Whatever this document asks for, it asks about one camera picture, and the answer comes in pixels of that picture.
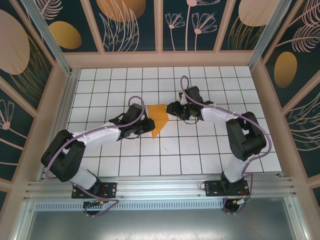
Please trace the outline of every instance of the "black mounting plate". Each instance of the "black mounting plate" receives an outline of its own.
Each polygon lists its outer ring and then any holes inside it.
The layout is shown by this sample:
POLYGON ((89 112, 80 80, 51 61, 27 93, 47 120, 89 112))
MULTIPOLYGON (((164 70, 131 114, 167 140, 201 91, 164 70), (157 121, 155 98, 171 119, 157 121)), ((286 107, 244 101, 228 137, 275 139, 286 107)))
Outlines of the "black mounting plate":
MULTIPOLYGON (((93 199, 93 197, 81 191, 77 186, 74 186, 74 185, 72 186, 73 186, 72 194, 71 194, 72 199, 93 199)), ((116 193, 117 193, 116 182, 102 182, 98 197, 106 198, 106 199, 114 199, 116 197, 116 193)))
MULTIPOLYGON (((249 187, 248 182, 246 180, 241 181, 241 190, 249 195, 249 187)), ((204 182, 205 195, 207 197, 228 197, 228 196, 241 196, 241 192, 239 190, 231 191, 226 193, 220 184, 220 180, 215 181, 205 181, 204 182)))

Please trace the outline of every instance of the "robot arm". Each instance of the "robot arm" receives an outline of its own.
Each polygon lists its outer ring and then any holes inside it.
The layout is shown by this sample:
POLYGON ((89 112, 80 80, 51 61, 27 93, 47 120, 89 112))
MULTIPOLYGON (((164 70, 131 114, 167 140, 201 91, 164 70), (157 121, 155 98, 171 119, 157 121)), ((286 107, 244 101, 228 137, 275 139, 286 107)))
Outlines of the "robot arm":
MULTIPOLYGON (((185 92, 193 100, 208 105, 208 107, 189 101, 181 92, 179 93, 180 101, 170 103, 166 112, 182 120, 188 120, 190 116, 193 116, 227 130, 232 156, 228 167, 221 175, 220 183, 226 194, 238 191, 237 188, 242 184, 244 168, 248 161, 258 155, 267 144, 265 136, 253 124, 217 109, 211 101, 204 102, 198 87, 189 87, 185 89, 185 92)), ((246 112, 242 116, 258 123, 252 112, 246 112)))
POLYGON ((92 172, 80 166, 85 149, 92 149, 103 144, 116 142, 129 137, 131 134, 139 136, 151 132, 155 128, 155 122, 147 117, 146 112, 144 112, 143 119, 140 119, 130 126, 121 127, 137 119, 141 112, 142 107, 134 103, 129 107, 126 113, 122 113, 98 127, 99 129, 101 128, 101 130, 74 133, 68 132, 67 130, 61 130, 42 156, 42 164, 47 167, 53 156, 63 144, 74 137, 82 135, 77 140, 71 142, 58 155, 53 162, 50 171, 61 182, 72 182, 96 195, 101 189, 101 181, 92 172))

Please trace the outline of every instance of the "white tile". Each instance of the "white tile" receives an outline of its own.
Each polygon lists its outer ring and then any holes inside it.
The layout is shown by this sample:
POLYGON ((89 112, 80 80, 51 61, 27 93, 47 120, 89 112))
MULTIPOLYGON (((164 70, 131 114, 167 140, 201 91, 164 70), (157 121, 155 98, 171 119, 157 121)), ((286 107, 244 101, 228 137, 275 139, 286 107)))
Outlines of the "white tile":
POLYGON ((239 90, 239 83, 236 77, 223 77, 223 86, 225 90, 239 90))
POLYGON ((215 125, 208 121, 199 120, 196 123, 196 131, 198 136, 215 136, 215 125))
POLYGON ((88 122, 104 122, 106 117, 106 107, 90 107, 88 122))
POLYGON ((141 138, 141 156, 160 155, 159 138, 141 138))
POLYGON ((68 124, 67 128, 69 133, 81 133, 86 130, 85 122, 71 122, 68 124))
POLYGON ((91 148, 85 148, 84 150, 84 157, 100 157, 101 153, 101 146, 91 147, 91 148))
POLYGON ((95 74, 95 80, 110 80, 111 68, 98 68, 95 74))
MULTIPOLYGON (((182 92, 180 82, 181 82, 180 78, 174 79, 174 87, 176 92, 182 92)), ((182 86, 183 86, 183 89, 187 88, 187 80, 185 78, 182 80, 182 86)))
POLYGON ((92 93, 94 87, 94 81, 79 81, 76 87, 77 94, 92 93))
POLYGON ((83 167, 85 170, 89 170, 94 175, 98 176, 99 161, 99 157, 83 157, 80 167, 83 167))
POLYGON ((179 137, 197 136, 196 124, 194 120, 178 121, 179 137))
POLYGON ((93 93, 90 107, 106 107, 109 93, 93 93))
POLYGON ((121 141, 121 156, 140 155, 140 138, 122 139, 121 141))
POLYGON ((190 66, 190 77, 191 78, 205 78, 205 68, 203 66, 190 66))
POLYGON ((142 91, 144 92, 158 92, 158 79, 143 79, 142 91))
POLYGON ((103 124, 105 124, 105 121, 87 122, 85 126, 85 130, 88 131, 88 130, 96 129, 98 127, 101 127, 103 124))
POLYGON ((265 118, 264 111, 260 103, 250 103, 245 105, 248 112, 252 112, 257 119, 265 118))
POLYGON ((251 72, 248 66, 235 66, 234 68, 238 78, 251 77, 251 72))
POLYGON ((140 175, 160 175, 160 156, 142 156, 140 158, 140 175))
POLYGON ((187 66, 175 66, 174 70, 174 78, 180 79, 182 76, 190 77, 189 68, 187 66))
MULTIPOLYGON (((272 146, 271 146, 271 152, 272 152, 272 153, 275 153, 275 152, 276 152, 275 144, 274 144, 274 142, 273 142, 273 140, 272 140, 272 138, 271 138, 271 135, 268 135, 268 136, 270 137, 270 139, 271 139, 271 143, 272 143, 272 146)), ((267 137, 266 137, 266 136, 264 136, 264 137, 265 137, 265 141, 266 141, 266 146, 265 146, 265 148, 263 148, 263 149, 261 150, 261 152, 262 152, 262 153, 267 152, 267 151, 268 151, 268 149, 269 149, 269 142, 268 142, 268 139, 267 139, 267 137)))
POLYGON ((220 174, 222 172, 219 154, 200 155, 203 174, 220 174))
POLYGON ((264 172, 281 172, 281 166, 275 152, 269 153, 261 158, 261 163, 264 172))
POLYGON ((124 93, 126 90, 126 80, 111 80, 110 93, 124 93))
POLYGON ((159 91, 175 91, 175 80, 173 78, 159 79, 159 91))
POLYGON ((270 134, 266 119, 265 118, 258 118, 257 121, 258 121, 258 124, 260 125, 260 127, 262 127, 266 131, 267 134, 270 134))
POLYGON ((253 160, 248 168, 245 170, 246 173, 261 173, 263 172, 260 159, 253 160))
POLYGON ((233 66, 220 66, 220 72, 223 78, 237 77, 235 68, 233 66))
POLYGON ((256 90, 252 77, 238 77, 241 90, 256 90))
POLYGON ((225 90, 222 78, 207 78, 206 82, 209 90, 225 90))
POLYGON ((210 101, 215 104, 226 104, 226 94, 225 91, 209 91, 210 101))
POLYGON ((207 78, 221 78, 218 66, 205 66, 204 70, 207 78))
POLYGON ((215 125, 215 133, 217 136, 227 136, 228 132, 225 127, 221 127, 219 125, 215 125))
POLYGON ((236 112, 237 114, 244 114, 247 112, 244 104, 228 104, 228 107, 231 112, 236 112))
POLYGON ((198 138, 196 136, 179 137, 180 153, 182 154, 199 154, 198 138))
POLYGON ((159 104, 159 92, 143 92, 142 99, 146 106, 159 104))
POLYGON ((225 91, 226 100, 228 104, 243 104, 244 99, 242 98, 241 91, 238 90, 228 90, 225 91))
POLYGON ((180 175, 180 156, 160 156, 161 175, 180 175))
POLYGON ((127 79, 126 68, 112 68, 111 79, 127 79))
POLYGON ((125 93, 109 93, 108 107, 119 107, 123 106, 125 103, 125 93))
POLYGON ((109 86, 110 86, 110 80, 94 81, 93 92, 94 93, 108 93, 109 86))
POLYGON ((217 136, 219 152, 221 154, 231 154, 228 136, 217 136))
POLYGON ((74 98, 73 107, 89 107, 91 93, 77 93, 74 98))
POLYGON ((197 86, 200 91, 208 91, 207 80, 205 78, 191 78, 191 86, 197 86))
MULTIPOLYGON (((129 105, 129 99, 130 99, 131 97, 134 97, 134 96, 138 96, 138 97, 141 98, 142 95, 141 95, 141 92, 126 92, 126 93, 125 93, 125 99, 124 99, 124 105, 125 105, 125 106, 128 106, 128 105, 129 105)), ((141 105, 141 100, 140 100, 139 98, 134 97, 134 98, 132 98, 131 101, 130 101, 130 105, 132 105, 132 104, 139 104, 139 105, 141 105)))
POLYGON ((160 131, 160 137, 178 137, 177 121, 168 121, 160 131))
POLYGON ((159 103, 169 105, 176 101, 176 93, 174 91, 160 91, 159 103))
POLYGON ((72 108, 70 122, 71 123, 87 122, 88 112, 89 112, 88 107, 72 108))
POLYGON ((218 144, 216 136, 199 136, 200 154, 218 154, 218 144))
POLYGON ((142 67, 128 68, 126 79, 142 79, 142 67))
POLYGON ((226 170, 228 167, 232 154, 220 154, 222 171, 226 170))
POLYGON ((199 155, 181 156, 182 174, 201 174, 201 163, 199 155))
POLYGON ((143 68, 143 79, 157 79, 158 68, 157 67, 144 67, 143 68))
POLYGON ((179 139, 177 137, 161 137, 160 138, 160 154, 161 155, 180 154, 179 139))
POLYGON ((259 104, 259 97, 256 90, 242 90, 245 104, 259 104))
POLYGON ((140 157, 120 157, 119 176, 139 176, 140 157))
POLYGON ((202 97, 204 102, 210 100, 208 91, 199 91, 199 93, 200 93, 200 96, 202 97))
POLYGON ((124 112, 123 106, 108 106, 106 108, 105 120, 109 121, 110 119, 114 119, 124 112))
POLYGON ((99 177, 115 177, 119 175, 120 157, 101 157, 99 177))
POLYGON ((142 91, 142 80, 127 80, 125 86, 126 92, 141 92, 142 91))
POLYGON ((158 68, 159 79, 173 79, 174 68, 171 67, 159 67, 158 68))
POLYGON ((96 69, 81 69, 79 80, 95 80, 96 69))
POLYGON ((117 157, 120 156, 121 141, 109 142, 102 145, 102 157, 117 157))

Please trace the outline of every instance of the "flower illustration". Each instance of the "flower illustration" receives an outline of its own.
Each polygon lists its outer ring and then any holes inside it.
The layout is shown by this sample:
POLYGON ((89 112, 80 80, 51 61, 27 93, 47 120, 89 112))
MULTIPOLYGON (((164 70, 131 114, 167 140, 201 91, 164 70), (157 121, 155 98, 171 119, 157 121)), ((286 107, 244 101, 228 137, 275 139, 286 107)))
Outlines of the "flower illustration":
POLYGON ((172 47, 173 47, 173 51, 175 51, 176 49, 175 49, 175 44, 174 44, 174 38, 172 35, 172 29, 177 29, 177 28, 183 27, 185 25, 185 22, 183 21, 181 13, 179 13, 179 14, 174 13, 174 14, 172 14, 172 16, 170 13, 168 13, 165 15, 165 20, 170 28, 172 47))
POLYGON ((189 26, 189 16, 191 7, 195 6, 205 6, 219 3, 220 0, 186 0, 188 4, 188 13, 186 15, 186 27, 185 27, 185 50, 188 51, 188 26, 189 26))
MULTIPOLYGON (((11 132, 19 135, 20 137, 27 138, 26 136, 16 132, 15 130, 11 129, 11 120, 14 115, 15 104, 11 101, 8 101, 6 105, 3 99, 0 100, 0 130, 10 130, 11 132)), ((0 138, 0 142, 8 144, 16 149, 23 150, 24 148, 18 145, 13 144, 12 142, 6 141, 0 138)))
POLYGON ((190 7, 195 7, 195 6, 201 6, 201 5, 211 5, 211 4, 217 4, 219 3, 220 0, 186 0, 186 3, 190 7))
POLYGON ((197 38, 199 34, 211 33, 217 30, 217 25, 214 25, 216 20, 214 18, 214 13, 202 14, 199 19, 199 13, 192 14, 192 25, 195 33, 194 50, 197 50, 197 38))
POLYGON ((14 103, 9 101, 8 105, 6 106, 5 101, 3 99, 0 100, 0 129, 3 129, 3 130, 10 129, 10 122, 14 114, 14 110, 15 110, 14 103))

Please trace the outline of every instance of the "dark teal wallpaper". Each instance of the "dark teal wallpaper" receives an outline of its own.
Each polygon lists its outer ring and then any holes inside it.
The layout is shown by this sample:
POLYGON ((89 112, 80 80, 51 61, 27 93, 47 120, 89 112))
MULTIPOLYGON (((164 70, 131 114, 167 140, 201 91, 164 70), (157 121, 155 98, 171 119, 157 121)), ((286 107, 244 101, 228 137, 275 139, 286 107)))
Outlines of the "dark teal wallpaper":
POLYGON ((5 191, 0 191, 0 212, 5 203, 7 193, 5 191))
POLYGON ((265 66, 284 107, 320 70, 320 1, 306 0, 265 66))
POLYGON ((9 1, 0 2, 0 77, 38 108, 52 65, 9 1))
POLYGON ((212 51, 225 6, 226 0, 164 0, 163 50, 212 51))
POLYGON ((253 50, 278 0, 236 0, 220 50, 253 50))
POLYGON ((154 0, 90 0, 106 52, 155 51, 154 0))
POLYGON ((285 118, 308 178, 320 174, 320 83, 285 118))
POLYGON ((12 180, 33 121, 0 89, 0 178, 12 180))
POLYGON ((34 2, 64 53, 98 51, 80 0, 34 2))

